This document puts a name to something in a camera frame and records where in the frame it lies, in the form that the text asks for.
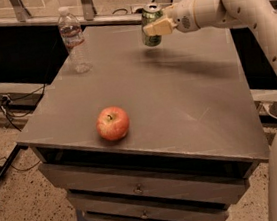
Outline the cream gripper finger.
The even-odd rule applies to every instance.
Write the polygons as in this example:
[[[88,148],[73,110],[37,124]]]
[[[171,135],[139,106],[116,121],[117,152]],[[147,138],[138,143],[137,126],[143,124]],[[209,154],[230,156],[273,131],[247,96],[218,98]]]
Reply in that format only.
[[[170,6],[166,6],[165,8],[162,9],[163,14],[164,14],[164,15],[166,15],[166,14],[171,14],[172,11],[175,10],[176,6],[177,6],[177,3],[173,3],[173,4],[170,5]]]
[[[151,37],[171,34],[176,27],[176,22],[172,18],[165,16],[143,26],[143,31],[146,35]]]

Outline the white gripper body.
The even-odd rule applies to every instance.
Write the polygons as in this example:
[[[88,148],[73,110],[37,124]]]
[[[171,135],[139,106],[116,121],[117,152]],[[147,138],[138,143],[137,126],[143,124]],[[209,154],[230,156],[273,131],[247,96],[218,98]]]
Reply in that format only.
[[[191,32],[199,30],[194,17],[195,0],[181,0],[173,5],[172,18],[180,32]]]

